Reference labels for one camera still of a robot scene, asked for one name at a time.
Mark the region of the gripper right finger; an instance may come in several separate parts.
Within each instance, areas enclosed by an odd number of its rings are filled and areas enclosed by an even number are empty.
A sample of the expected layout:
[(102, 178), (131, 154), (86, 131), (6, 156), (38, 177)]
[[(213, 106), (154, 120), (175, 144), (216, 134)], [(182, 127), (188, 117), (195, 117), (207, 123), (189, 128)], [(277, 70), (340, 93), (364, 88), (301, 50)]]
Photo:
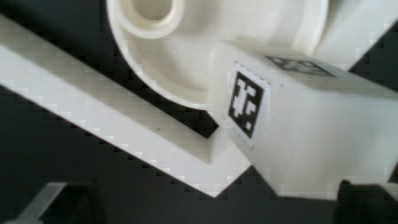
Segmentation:
[(380, 185), (340, 181), (333, 224), (398, 224), (398, 200)]

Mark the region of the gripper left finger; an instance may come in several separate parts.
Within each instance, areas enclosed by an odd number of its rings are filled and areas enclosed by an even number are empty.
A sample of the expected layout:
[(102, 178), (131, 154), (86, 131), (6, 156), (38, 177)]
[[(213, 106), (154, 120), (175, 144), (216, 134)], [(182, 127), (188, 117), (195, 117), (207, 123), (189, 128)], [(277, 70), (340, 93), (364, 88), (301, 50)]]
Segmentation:
[(88, 186), (49, 182), (5, 224), (93, 224)]

